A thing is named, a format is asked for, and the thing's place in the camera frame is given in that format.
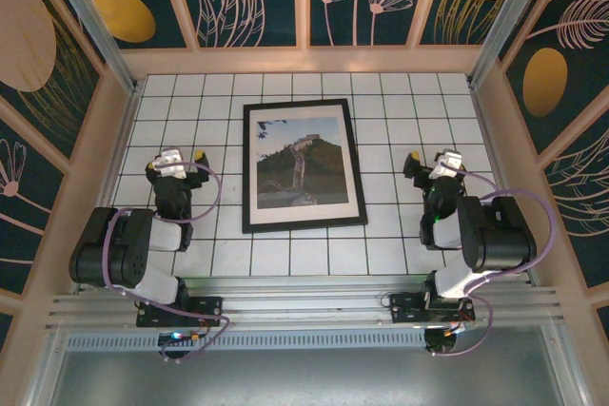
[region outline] white tile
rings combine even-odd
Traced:
[[[389,145],[358,146],[358,156],[362,173],[393,171]]]
[[[311,94],[311,95],[292,95],[292,102],[311,102],[314,100],[322,100],[322,94]]]
[[[366,275],[365,240],[330,240],[330,275]]]
[[[292,240],[290,274],[327,275],[327,240]]]
[[[230,121],[228,123],[227,145],[241,146],[244,143],[244,122]]]
[[[199,121],[196,145],[225,145],[228,121]]]
[[[152,186],[144,174],[121,176],[114,203],[122,205],[145,205],[148,203],[148,196],[150,195],[151,188]]]
[[[225,160],[225,147],[224,146],[211,146],[211,145],[195,145],[194,150],[204,151],[209,162],[209,168],[217,175],[222,173],[224,160]],[[213,178],[210,178],[210,186],[216,188],[216,183]]]
[[[205,278],[211,274],[212,241],[193,240],[186,252],[175,253],[173,276],[180,278]]]
[[[416,118],[412,95],[384,95],[387,118]]]
[[[469,94],[467,80],[462,73],[440,73],[438,75],[442,93],[444,94]]]
[[[413,185],[413,181],[405,178],[402,173],[396,173],[396,186],[398,187],[398,202],[421,203],[422,190]]]
[[[201,189],[196,189],[192,192],[192,195],[201,194],[201,193],[211,193],[212,191],[208,188],[208,186],[203,186]],[[209,206],[192,206],[192,216],[198,216],[203,214]],[[193,240],[213,240],[216,237],[216,222],[218,221],[218,208],[211,211],[207,216],[202,219],[199,219],[192,223],[192,239]]]
[[[293,239],[327,238],[327,228],[310,228],[307,230],[292,230]]]
[[[230,97],[204,97],[199,119],[228,119]]]
[[[363,238],[363,225],[329,227],[327,233],[328,238]]]
[[[230,119],[244,119],[244,105],[258,105],[262,100],[261,95],[233,97],[230,106]]]
[[[206,75],[203,95],[231,95],[233,75]]]
[[[446,109],[441,95],[415,95],[418,118],[445,118]]]
[[[424,158],[422,162],[427,166],[436,166],[436,155],[440,152],[444,152],[445,149],[455,150],[455,147],[451,144],[446,145],[423,145],[422,151]]]
[[[381,94],[381,79],[378,73],[351,73],[353,94]]]
[[[468,171],[491,171],[491,163],[484,145],[457,145]]]
[[[427,275],[433,270],[444,268],[442,251],[428,251],[419,239],[404,239],[406,263],[409,275]]]
[[[201,97],[205,80],[205,75],[178,75],[173,95],[198,95]]]
[[[355,121],[360,145],[385,145],[389,143],[384,119],[358,119]]]
[[[145,172],[147,165],[154,160],[159,153],[159,148],[154,147],[130,147],[125,158],[123,173],[126,175],[141,175]]]
[[[371,275],[403,275],[406,259],[401,238],[366,240]]]
[[[444,264],[448,265],[449,263],[452,263],[453,261],[455,261],[457,258],[462,258],[463,257],[463,252],[458,249],[458,250],[443,250],[442,251],[443,255],[444,255]]]
[[[171,99],[171,109],[169,119],[195,120],[199,118],[199,107],[201,97],[173,97]]]
[[[424,145],[453,142],[450,126],[446,119],[420,119],[419,129],[421,130],[421,139]]]
[[[160,146],[164,130],[165,121],[138,121],[129,146]]]
[[[484,178],[491,180],[493,183],[495,182],[495,177],[492,173],[479,173]],[[473,176],[466,176],[464,179],[465,182],[465,190],[467,190],[467,195],[470,197],[483,197],[491,192],[494,192],[495,189],[490,184],[485,183],[478,178],[474,178]]]
[[[290,95],[263,95],[263,104],[278,104],[283,102],[291,102]]]
[[[196,121],[167,121],[163,145],[192,146],[196,128]]]
[[[251,240],[216,241],[213,253],[212,276],[249,276]]]
[[[171,95],[175,85],[175,75],[149,75],[144,88],[144,96]]]
[[[421,145],[391,145],[391,157],[393,158],[393,171],[403,173],[403,165],[406,162],[408,154],[417,151],[421,163],[424,164]]]
[[[397,201],[393,173],[364,173],[362,185],[366,203],[395,203]]]
[[[383,94],[411,94],[407,73],[381,73]]]
[[[421,141],[416,119],[388,119],[391,144],[411,145]]]
[[[476,110],[469,95],[444,95],[449,118],[475,118]]]
[[[293,94],[322,93],[321,73],[294,73],[292,84],[294,85]]]
[[[383,96],[354,95],[355,118],[384,118]]]
[[[138,121],[164,121],[171,103],[170,97],[142,97]]]
[[[248,239],[251,234],[243,233],[241,230],[243,219],[241,206],[221,206],[218,216],[218,239]]]
[[[226,148],[224,173],[243,173],[244,153],[241,146],[228,146]]]
[[[368,225],[365,235],[368,238],[398,238],[402,236],[400,215],[396,204],[368,204]]]
[[[175,252],[173,251],[148,251],[147,265],[170,275],[174,257]]]
[[[351,75],[348,73],[324,73],[322,75],[324,95],[351,94]]]
[[[242,177],[240,175],[225,175],[222,179],[221,204],[241,204]]]
[[[261,95],[263,93],[262,74],[235,75],[233,95]]]
[[[410,73],[413,94],[441,94],[436,73]]]
[[[287,276],[289,240],[256,240],[251,259],[252,276]]]
[[[455,143],[483,144],[482,134],[476,119],[451,119]]]
[[[402,220],[402,231],[405,237],[419,237],[421,217],[422,203],[400,205],[400,219]]]
[[[289,230],[283,232],[254,233],[254,240],[289,240]]]
[[[291,73],[265,74],[264,95],[287,95],[292,93]]]

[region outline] metal base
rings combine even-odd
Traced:
[[[471,300],[437,301],[425,309],[421,292],[402,292],[389,295],[389,308],[393,323],[428,323],[476,320]]]
[[[186,310],[189,313],[222,315],[222,297],[191,297],[187,300]],[[207,320],[210,327],[218,327],[220,321]],[[155,306],[140,302],[138,305],[135,326],[139,328],[198,328],[201,322],[196,318],[185,318]]]

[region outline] black picture frame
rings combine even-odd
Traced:
[[[338,131],[336,135],[340,136],[340,151],[343,159],[343,174],[337,173],[339,174],[339,178],[336,179],[341,180],[344,178],[345,191],[327,195],[339,196],[339,199],[346,199],[346,202],[326,202],[324,204],[317,204],[317,198],[315,196],[301,190],[299,197],[294,199],[290,205],[259,208],[258,203],[260,199],[258,189],[260,189],[260,187],[257,185],[259,175],[257,167],[259,161],[256,160],[256,154],[258,154],[260,151],[257,145],[259,140],[261,141],[262,139],[267,138],[266,136],[259,136],[263,134],[262,131],[258,131],[259,128],[265,129],[266,125],[272,125],[274,123],[283,123],[284,125],[287,125],[289,121],[292,121],[292,124],[295,126],[302,126],[303,124],[298,124],[298,121],[307,119],[313,120],[312,122],[323,122],[323,124],[320,124],[320,126],[327,126],[328,123],[331,123],[328,121],[328,118],[332,117],[336,118],[337,120]],[[252,138],[251,135],[254,131],[256,132],[256,136]],[[311,137],[312,140],[310,140],[308,145],[313,145],[314,141],[323,140],[319,133],[313,133],[311,135],[306,135],[303,138],[299,138],[297,141],[301,142],[300,145],[303,145],[309,141],[309,137]],[[317,145],[328,145],[328,142],[324,142],[323,144],[319,142]],[[295,153],[292,151],[293,146],[293,144],[284,144],[284,150],[289,148],[292,155],[296,157],[295,154],[298,154],[298,152]],[[329,143],[329,146],[336,147],[336,145],[332,143]],[[271,155],[281,154],[284,150],[277,150],[277,152]],[[264,160],[266,160],[269,156],[261,155],[261,157],[265,157]],[[253,166],[256,167],[255,173],[251,172],[252,162]],[[244,233],[368,224],[368,216],[363,197],[360,163],[355,147],[355,136],[353,134],[353,126],[351,124],[351,116],[349,114],[349,105],[346,99],[245,105],[243,167],[242,228]],[[298,179],[296,174],[294,174],[293,179]],[[280,185],[273,180],[267,180],[265,184],[271,183],[271,181],[273,185],[280,189],[280,192],[268,192],[268,194],[293,194],[296,192],[293,190],[293,186],[290,189],[280,187]],[[304,182],[305,163],[303,165],[303,171],[301,174],[301,187],[304,185]],[[303,198],[305,201],[307,201],[307,199],[311,199],[315,201],[315,203],[294,204],[294,202],[300,198]]]

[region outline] framed picture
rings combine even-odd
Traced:
[[[368,223],[346,99],[244,106],[244,233]]]

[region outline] gold circle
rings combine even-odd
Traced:
[[[0,0],[0,81],[24,92],[45,85],[55,67],[52,16],[42,0]]]
[[[149,40],[156,31],[154,16],[141,0],[93,0],[113,37],[130,43]]]
[[[536,118],[552,112],[567,86],[567,62],[553,48],[538,50],[524,71],[524,106]]]

